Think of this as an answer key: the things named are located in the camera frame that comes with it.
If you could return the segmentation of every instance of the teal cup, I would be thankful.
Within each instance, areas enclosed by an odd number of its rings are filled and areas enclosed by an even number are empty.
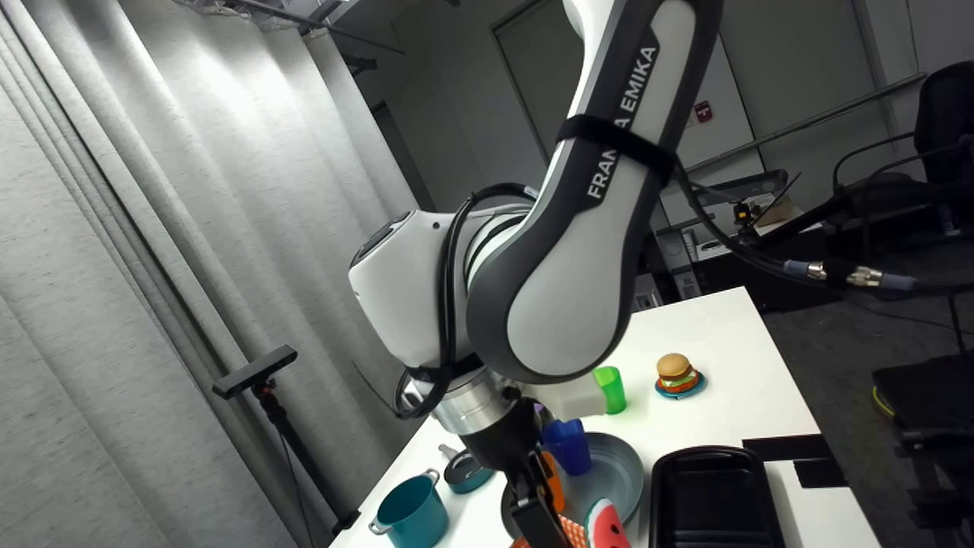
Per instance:
[[[434,468],[401,482],[376,504],[367,530],[386,534],[396,548],[431,548],[450,522],[448,508],[434,492],[434,482]]]

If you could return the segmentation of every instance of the blue cup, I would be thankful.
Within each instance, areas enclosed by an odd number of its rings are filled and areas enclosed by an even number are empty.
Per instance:
[[[581,421],[549,421],[542,430],[542,444],[558,457],[562,473],[585,475],[590,468],[590,451]]]
[[[431,548],[448,531],[448,508],[434,492],[438,473],[401,482],[376,504],[371,531],[386,534],[399,548]]]

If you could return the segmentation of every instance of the table surface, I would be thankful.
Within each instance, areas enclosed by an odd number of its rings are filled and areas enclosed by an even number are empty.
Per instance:
[[[662,354],[683,354],[708,377],[708,387],[680,403],[658,396],[651,382],[653,363]],[[645,473],[651,473],[658,457],[677,448],[739,448],[742,437],[818,431],[744,288],[637,313],[606,364],[621,368],[630,407],[614,417],[585,417],[585,426],[630,442]],[[455,434],[425,421],[364,496],[357,527],[339,531],[334,545],[388,545],[367,531],[367,521],[399,482],[443,466],[438,444],[463,448]],[[878,545],[850,488],[800,488],[791,460],[768,463],[768,482],[787,548]],[[440,482],[438,492],[450,515],[450,530],[440,545],[511,545],[500,516],[502,488],[502,475],[494,475],[488,488],[455,496]],[[645,516],[649,510],[637,510],[627,522],[637,548],[649,545]]]

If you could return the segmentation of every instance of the gray curtain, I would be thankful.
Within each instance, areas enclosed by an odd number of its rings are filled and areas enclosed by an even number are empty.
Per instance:
[[[367,329],[343,272],[357,247],[414,197],[334,41],[316,37],[310,53],[288,23],[200,14],[169,0],[0,5],[9,21],[0,27],[3,92],[9,115],[31,134],[31,144],[6,140],[3,156],[21,164],[21,146],[34,146],[47,170],[45,188],[34,164],[3,173],[9,190],[31,193],[21,200],[37,211],[3,193],[3,237],[19,234],[34,262],[14,256],[21,247],[0,247],[0,318],[19,325],[0,354],[37,373],[45,363],[45,380],[73,405],[59,405],[63,417],[92,430],[79,451],[101,448],[92,466],[111,463],[115,483],[127,482],[131,492],[86,477],[115,496],[105,508],[86,504],[97,515],[86,522],[117,522],[135,537],[105,531],[117,542],[92,545],[153,545],[154,534],[169,545],[283,545],[283,522],[304,537],[267,426],[250,405],[213,397],[209,382],[292,343],[301,360],[275,377],[279,397],[343,504],[367,492],[410,434],[376,396],[393,391],[399,364]],[[34,193],[57,193],[63,212]],[[0,430],[31,430],[34,413],[23,417]],[[41,451],[26,431],[19,437],[23,454]],[[41,537],[9,510],[9,492],[0,530]],[[310,521],[329,521],[312,491],[304,504],[316,508]]]

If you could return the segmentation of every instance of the hamburger toy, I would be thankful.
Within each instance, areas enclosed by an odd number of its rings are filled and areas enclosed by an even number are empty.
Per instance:
[[[658,363],[658,391],[665,397],[683,397],[704,390],[707,377],[680,354],[665,354]]]

